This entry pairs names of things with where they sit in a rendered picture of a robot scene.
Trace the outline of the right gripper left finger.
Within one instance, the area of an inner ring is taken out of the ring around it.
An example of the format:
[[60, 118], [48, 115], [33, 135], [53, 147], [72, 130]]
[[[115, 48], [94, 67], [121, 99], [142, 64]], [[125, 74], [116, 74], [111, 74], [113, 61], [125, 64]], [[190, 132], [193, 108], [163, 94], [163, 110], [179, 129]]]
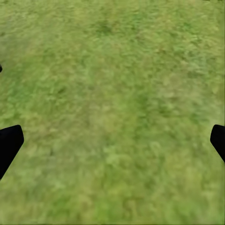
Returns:
[[20, 125], [0, 130], [0, 180], [24, 143]]

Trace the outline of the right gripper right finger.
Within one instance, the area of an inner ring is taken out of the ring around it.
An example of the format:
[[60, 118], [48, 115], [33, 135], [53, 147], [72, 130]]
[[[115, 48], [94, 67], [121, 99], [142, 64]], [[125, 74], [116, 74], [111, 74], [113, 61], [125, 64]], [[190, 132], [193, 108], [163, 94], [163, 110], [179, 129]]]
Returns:
[[225, 162], [225, 127], [217, 124], [214, 125], [210, 141]]

